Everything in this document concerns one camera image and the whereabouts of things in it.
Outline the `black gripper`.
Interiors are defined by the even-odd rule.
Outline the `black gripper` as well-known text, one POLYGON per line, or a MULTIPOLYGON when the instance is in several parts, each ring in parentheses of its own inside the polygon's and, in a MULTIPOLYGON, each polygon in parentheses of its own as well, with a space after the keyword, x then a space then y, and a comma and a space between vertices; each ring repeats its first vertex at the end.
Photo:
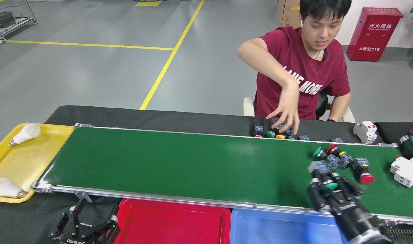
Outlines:
POLYGON ((61 213, 50 229, 49 237, 57 238, 59 244, 107 244, 114 242, 121 231, 117 218, 119 206, 114 206, 107 220, 80 234, 78 215, 86 203, 86 198, 82 197, 78 204, 71 207, 68 212, 61 213))
POLYGON ((347 241, 383 241, 381 221, 359 205, 364 195, 360 187, 338 174, 311 173, 311 177, 307 193, 313 208, 330 210, 347 241), (337 184, 333 190, 332 179, 337 184))

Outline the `person's right hand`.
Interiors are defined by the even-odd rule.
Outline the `person's right hand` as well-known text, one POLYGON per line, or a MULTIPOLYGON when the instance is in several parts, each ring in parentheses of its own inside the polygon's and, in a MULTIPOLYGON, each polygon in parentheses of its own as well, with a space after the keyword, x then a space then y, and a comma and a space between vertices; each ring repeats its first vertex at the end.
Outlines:
POLYGON ((296 84, 284 85, 282 87, 276 110, 273 110, 273 112, 266 117, 266 119, 270 119, 280 114, 279 119, 271 126, 272 129, 285 122, 283 127, 279 130, 280 132, 283 132, 291 126, 293 126, 295 134, 298 132, 300 126, 298 113, 299 95, 299 87, 296 84))

